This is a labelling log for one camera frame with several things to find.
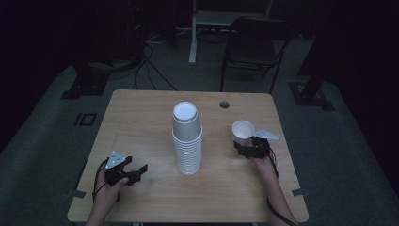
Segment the dark equipment rack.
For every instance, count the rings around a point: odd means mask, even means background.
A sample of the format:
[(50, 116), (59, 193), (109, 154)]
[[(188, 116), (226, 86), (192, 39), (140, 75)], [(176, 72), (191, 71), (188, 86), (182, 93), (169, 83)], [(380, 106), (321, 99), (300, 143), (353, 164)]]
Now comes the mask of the dark equipment rack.
[(123, 0), (129, 28), (129, 51), (141, 60), (150, 31), (169, 41), (175, 40), (177, 0)]

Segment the person's right hand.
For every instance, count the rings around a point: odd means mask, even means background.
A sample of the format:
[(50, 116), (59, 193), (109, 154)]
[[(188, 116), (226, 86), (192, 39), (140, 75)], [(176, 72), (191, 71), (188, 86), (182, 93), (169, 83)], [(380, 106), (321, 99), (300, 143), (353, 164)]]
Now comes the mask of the person's right hand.
[(278, 182), (277, 174), (269, 158), (252, 158), (251, 161), (267, 186), (275, 185)]

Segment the person's left hand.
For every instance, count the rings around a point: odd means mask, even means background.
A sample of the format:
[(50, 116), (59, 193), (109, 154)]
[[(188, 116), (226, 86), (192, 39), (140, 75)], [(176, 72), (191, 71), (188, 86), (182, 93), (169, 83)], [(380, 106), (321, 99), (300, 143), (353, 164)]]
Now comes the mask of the person's left hand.
[(122, 178), (113, 186), (109, 185), (105, 179), (105, 171), (102, 169), (94, 189), (94, 212), (106, 216), (117, 202), (118, 194), (127, 182), (127, 178)]

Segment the single white paper cup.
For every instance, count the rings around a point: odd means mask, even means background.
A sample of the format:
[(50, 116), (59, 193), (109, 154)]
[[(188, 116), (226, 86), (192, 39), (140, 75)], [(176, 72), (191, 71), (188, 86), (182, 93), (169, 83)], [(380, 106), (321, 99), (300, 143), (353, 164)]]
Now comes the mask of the single white paper cup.
[(231, 126), (232, 140), (240, 145), (250, 146), (252, 135), (255, 133), (254, 126), (249, 121), (235, 121)]

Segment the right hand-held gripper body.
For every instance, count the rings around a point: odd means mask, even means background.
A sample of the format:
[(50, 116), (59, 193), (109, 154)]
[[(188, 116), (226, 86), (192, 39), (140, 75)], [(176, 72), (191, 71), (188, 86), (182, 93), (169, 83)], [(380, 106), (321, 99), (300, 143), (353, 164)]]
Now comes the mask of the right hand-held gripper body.
[(260, 129), (252, 134), (251, 146), (249, 147), (249, 157), (265, 158), (272, 153), (269, 139), (278, 140), (279, 136), (265, 129)]

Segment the black stand with flat base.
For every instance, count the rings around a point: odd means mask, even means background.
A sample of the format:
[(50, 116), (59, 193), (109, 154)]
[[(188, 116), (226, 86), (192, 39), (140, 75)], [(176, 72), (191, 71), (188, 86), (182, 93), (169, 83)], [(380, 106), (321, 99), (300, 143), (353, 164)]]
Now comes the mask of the black stand with flat base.
[(102, 96), (109, 73), (94, 71), (86, 62), (72, 64), (77, 75), (69, 90), (63, 92), (62, 100), (78, 100), (81, 96)]
[(333, 104), (321, 90), (327, 76), (322, 72), (324, 55), (320, 36), (324, 35), (323, 28), (335, 0), (307, 1), (307, 4), (303, 4), (303, 7), (307, 9), (307, 14), (299, 23), (300, 34), (306, 39), (313, 38), (313, 44), (305, 56), (299, 73), (308, 75), (310, 78), (306, 83), (290, 82), (289, 87), (297, 105), (320, 106), (326, 111), (334, 111)]

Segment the white metal desk frame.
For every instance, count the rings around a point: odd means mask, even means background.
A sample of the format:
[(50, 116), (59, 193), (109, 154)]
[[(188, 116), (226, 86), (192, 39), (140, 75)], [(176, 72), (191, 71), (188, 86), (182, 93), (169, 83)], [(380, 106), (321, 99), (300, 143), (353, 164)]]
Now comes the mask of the white metal desk frame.
[(264, 17), (270, 16), (274, 0), (266, 0), (266, 7), (263, 13), (252, 12), (228, 12), (228, 11), (211, 11), (197, 9), (197, 0), (192, 0), (192, 16), (191, 16), (191, 43), (188, 56), (188, 64), (195, 65), (197, 62), (197, 26), (230, 26), (234, 19), (241, 16)]

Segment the black folding chair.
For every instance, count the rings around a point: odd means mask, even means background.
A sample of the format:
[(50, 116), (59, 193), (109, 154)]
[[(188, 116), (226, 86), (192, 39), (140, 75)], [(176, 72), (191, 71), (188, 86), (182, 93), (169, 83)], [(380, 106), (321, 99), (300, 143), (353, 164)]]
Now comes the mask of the black folding chair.
[(270, 89), (276, 84), (285, 49), (295, 36), (294, 25), (286, 20), (239, 17), (230, 27), (220, 69), (219, 90), (224, 88), (226, 69), (251, 68), (262, 70), (263, 77), (275, 68)]

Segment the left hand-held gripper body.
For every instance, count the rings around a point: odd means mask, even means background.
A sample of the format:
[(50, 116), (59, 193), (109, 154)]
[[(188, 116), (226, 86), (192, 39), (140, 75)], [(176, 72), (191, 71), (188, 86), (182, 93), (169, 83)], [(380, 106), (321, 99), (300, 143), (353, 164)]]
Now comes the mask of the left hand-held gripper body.
[(121, 163), (124, 161), (125, 156), (113, 151), (109, 156), (105, 165), (105, 180), (110, 186), (114, 186), (119, 180), (127, 178), (126, 185), (131, 186), (136, 181), (136, 171), (126, 172)]

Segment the stack of white paper cups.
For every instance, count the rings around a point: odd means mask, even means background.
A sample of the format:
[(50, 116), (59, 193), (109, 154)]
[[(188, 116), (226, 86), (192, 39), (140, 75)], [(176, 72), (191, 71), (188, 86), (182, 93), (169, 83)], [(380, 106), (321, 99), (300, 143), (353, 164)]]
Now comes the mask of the stack of white paper cups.
[(199, 171), (202, 151), (202, 125), (196, 106), (180, 102), (173, 108), (172, 136), (180, 173), (192, 175)]

